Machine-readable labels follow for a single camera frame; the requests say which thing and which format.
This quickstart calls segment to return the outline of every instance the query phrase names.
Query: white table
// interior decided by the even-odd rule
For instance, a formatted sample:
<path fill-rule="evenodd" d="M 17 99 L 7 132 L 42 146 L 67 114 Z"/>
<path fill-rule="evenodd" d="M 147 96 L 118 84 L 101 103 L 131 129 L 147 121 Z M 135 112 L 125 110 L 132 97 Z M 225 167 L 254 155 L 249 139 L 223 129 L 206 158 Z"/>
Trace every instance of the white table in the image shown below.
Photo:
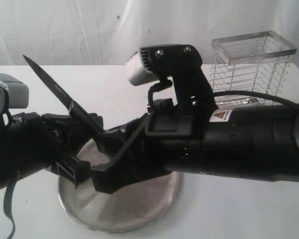
<path fill-rule="evenodd" d="M 204 72 L 210 66 L 204 65 Z M 123 66 L 45 66 L 44 69 L 87 111 L 104 117 L 105 128 L 125 123 L 146 111 L 148 85 L 133 87 Z M 67 114 L 62 104 L 28 66 L 0 66 L 29 86 L 25 112 Z M 299 70 L 292 66 L 282 97 L 299 102 Z M 171 96 L 169 89 L 157 96 Z M 40 171 L 17 183 L 12 210 L 15 239 L 299 239 L 299 183 L 258 182 L 185 174 L 172 209 L 139 230 L 109 235 L 88 230 L 63 210 L 57 176 Z M 0 191 L 0 238 L 11 223 Z"/>

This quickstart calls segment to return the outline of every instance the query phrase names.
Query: metal wire rack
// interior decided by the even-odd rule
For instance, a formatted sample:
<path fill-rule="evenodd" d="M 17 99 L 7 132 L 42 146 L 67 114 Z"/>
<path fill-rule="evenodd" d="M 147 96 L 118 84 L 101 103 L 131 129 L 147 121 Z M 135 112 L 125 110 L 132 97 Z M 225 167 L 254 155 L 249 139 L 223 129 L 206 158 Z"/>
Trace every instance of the metal wire rack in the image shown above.
<path fill-rule="evenodd" d="M 244 90 L 278 95 L 296 48 L 273 31 L 214 39 L 209 83 L 214 92 Z M 220 108 L 274 105 L 245 96 L 215 98 Z"/>

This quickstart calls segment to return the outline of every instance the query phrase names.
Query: sticker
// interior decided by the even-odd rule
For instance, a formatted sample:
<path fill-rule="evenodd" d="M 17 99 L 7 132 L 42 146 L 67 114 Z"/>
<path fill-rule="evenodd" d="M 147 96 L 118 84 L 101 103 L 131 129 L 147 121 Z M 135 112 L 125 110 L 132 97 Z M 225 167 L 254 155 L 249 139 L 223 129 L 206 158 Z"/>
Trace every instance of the sticker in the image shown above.
<path fill-rule="evenodd" d="M 233 110 L 215 110 L 209 122 L 227 122 Z"/>

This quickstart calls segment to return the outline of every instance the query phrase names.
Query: round metal plate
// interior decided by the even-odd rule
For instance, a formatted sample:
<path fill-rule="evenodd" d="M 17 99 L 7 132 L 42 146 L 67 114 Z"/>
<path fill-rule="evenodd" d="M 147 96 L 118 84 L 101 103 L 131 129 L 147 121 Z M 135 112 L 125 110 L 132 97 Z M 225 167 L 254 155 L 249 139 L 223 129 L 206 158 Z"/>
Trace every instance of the round metal plate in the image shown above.
<path fill-rule="evenodd" d="M 78 158 L 91 165 L 109 159 L 89 141 Z M 59 177 L 60 202 L 77 223 L 94 231 L 123 233 L 143 227 L 163 215 L 173 203 L 180 186 L 181 173 L 172 172 L 159 178 L 126 186 L 112 195 L 96 192 L 92 179 L 77 189 Z"/>

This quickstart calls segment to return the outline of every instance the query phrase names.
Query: white curtain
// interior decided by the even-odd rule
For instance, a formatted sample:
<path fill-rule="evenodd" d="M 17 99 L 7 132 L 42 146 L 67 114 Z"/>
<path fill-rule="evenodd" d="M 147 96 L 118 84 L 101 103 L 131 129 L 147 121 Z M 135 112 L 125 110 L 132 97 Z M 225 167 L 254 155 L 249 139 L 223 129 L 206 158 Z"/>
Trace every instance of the white curtain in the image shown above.
<path fill-rule="evenodd" d="M 274 30 L 297 48 L 299 0 L 0 0 L 0 65 L 124 64 L 138 47 Z"/>

